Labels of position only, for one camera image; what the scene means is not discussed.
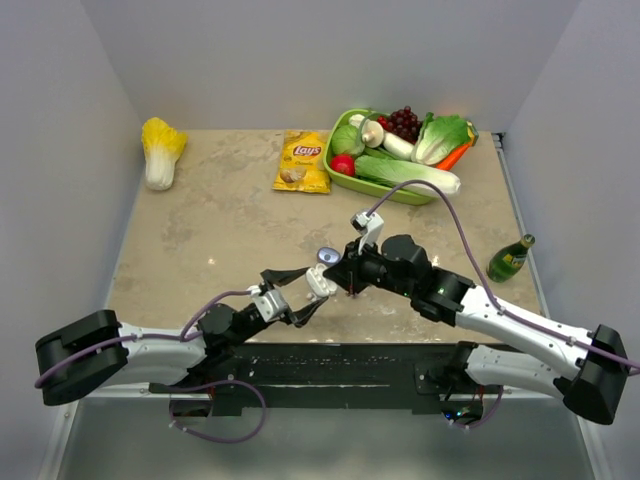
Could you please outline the white earbud charging case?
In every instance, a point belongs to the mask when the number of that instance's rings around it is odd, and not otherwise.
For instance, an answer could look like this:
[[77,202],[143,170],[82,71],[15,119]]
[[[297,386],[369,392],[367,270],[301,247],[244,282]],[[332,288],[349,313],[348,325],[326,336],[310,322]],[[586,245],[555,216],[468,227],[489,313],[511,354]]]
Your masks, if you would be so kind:
[[305,280],[310,288],[310,297],[313,299],[328,298],[337,293],[337,284],[324,277],[328,267],[318,263],[307,269]]

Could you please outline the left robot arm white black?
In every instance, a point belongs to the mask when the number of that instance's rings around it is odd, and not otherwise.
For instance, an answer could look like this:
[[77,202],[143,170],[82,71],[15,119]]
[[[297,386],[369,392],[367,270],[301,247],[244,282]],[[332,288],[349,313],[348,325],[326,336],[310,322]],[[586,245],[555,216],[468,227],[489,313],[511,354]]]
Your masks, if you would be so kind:
[[235,347],[281,322],[304,326],[337,291],[325,266],[265,270],[262,281],[238,296],[249,304],[235,310],[214,297],[180,330],[142,328],[98,310],[40,338],[35,382],[47,406],[72,403],[108,386],[160,384],[196,392],[207,374],[233,355]]

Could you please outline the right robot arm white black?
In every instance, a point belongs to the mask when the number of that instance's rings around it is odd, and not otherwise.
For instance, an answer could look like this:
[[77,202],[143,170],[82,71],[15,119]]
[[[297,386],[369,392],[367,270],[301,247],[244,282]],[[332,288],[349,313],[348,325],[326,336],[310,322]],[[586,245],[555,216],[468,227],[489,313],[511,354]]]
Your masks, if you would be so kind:
[[433,266],[426,250],[406,234],[381,246],[348,243],[324,276],[351,295],[368,287],[401,295],[423,318],[508,346],[506,352],[480,344],[460,348],[445,369],[452,390],[516,387],[557,398],[593,423],[613,423],[630,375],[618,331],[565,325],[501,302],[472,280]]

